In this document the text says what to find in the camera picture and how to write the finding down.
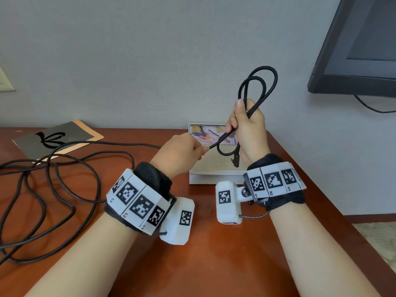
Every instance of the computer monitor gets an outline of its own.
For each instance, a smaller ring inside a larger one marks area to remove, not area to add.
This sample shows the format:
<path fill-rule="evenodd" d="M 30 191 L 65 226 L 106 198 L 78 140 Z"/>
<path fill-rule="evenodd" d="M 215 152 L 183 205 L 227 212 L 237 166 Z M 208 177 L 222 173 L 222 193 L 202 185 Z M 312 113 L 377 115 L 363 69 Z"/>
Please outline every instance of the computer monitor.
<path fill-rule="evenodd" d="M 308 91 L 396 97 L 396 0 L 341 0 Z"/>

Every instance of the forearm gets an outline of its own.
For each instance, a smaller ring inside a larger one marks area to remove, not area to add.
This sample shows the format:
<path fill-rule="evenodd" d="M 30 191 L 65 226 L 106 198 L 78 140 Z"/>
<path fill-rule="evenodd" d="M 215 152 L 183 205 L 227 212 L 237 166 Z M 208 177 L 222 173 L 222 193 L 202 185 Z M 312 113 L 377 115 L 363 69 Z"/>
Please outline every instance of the forearm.
<path fill-rule="evenodd" d="M 379 296 L 307 205 L 290 202 L 270 216 L 302 297 Z"/>
<path fill-rule="evenodd" d="M 104 213 L 27 297 L 106 297 L 137 232 Z"/>

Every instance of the fingernail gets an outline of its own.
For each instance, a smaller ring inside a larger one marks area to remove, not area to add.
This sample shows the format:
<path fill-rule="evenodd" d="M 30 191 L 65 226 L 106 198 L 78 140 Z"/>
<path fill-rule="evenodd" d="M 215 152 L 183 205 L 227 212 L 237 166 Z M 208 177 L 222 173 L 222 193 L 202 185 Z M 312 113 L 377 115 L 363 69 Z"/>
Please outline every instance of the fingernail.
<path fill-rule="evenodd" d="M 239 100 L 236 102 L 236 107 L 245 107 L 245 104 L 244 104 L 243 99 L 239 99 Z"/>

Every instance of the floor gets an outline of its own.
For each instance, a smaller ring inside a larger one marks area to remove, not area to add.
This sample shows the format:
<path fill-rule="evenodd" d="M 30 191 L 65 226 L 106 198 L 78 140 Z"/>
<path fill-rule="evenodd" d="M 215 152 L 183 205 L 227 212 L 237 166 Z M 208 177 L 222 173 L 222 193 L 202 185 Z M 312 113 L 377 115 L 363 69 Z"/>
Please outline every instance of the floor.
<path fill-rule="evenodd" d="M 353 226 L 396 272 L 396 222 L 360 223 Z"/>

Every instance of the wrist-mounted device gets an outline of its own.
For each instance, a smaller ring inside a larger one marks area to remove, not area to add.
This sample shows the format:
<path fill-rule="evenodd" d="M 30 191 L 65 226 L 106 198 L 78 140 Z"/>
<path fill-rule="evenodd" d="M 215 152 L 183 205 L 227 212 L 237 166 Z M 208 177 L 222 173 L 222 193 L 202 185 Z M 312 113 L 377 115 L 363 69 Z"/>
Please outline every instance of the wrist-mounted device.
<path fill-rule="evenodd" d="M 124 225 L 148 235 L 184 245 L 190 236 L 194 202 L 169 193 L 171 180 L 146 162 L 126 169 L 107 193 L 105 212 Z"/>
<path fill-rule="evenodd" d="M 303 204 L 305 184 L 289 162 L 284 162 L 275 154 L 268 154 L 251 164 L 244 174 L 244 186 L 238 188 L 231 181 L 221 181 L 216 185 L 217 219 L 223 224 L 240 224 L 241 202 L 258 204 L 267 213 L 288 202 Z"/>

